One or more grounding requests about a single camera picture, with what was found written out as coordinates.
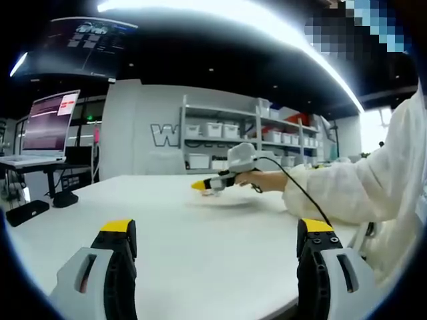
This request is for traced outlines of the person's right hand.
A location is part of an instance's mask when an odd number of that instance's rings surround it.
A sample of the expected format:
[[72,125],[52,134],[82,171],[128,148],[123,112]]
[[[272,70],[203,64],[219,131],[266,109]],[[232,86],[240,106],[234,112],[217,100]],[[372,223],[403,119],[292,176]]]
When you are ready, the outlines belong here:
[[236,176],[235,184],[241,187],[249,185],[253,189],[263,192],[281,191],[283,192],[288,182],[285,173],[279,171],[263,172],[248,171]]

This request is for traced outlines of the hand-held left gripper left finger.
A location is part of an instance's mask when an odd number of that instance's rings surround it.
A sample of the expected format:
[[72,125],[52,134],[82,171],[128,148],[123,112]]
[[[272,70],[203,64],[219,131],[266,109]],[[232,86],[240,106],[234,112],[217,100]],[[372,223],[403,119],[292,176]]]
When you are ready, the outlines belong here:
[[57,272],[49,302],[64,319],[137,319],[133,219],[107,222]]

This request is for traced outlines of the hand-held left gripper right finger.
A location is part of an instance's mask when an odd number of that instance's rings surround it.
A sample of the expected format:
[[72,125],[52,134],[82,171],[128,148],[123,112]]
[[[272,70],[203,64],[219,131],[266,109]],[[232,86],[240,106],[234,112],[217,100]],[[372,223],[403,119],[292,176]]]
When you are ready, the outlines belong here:
[[367,319],[378,305],[374,272],[323,221],[298,221],[298,319]]

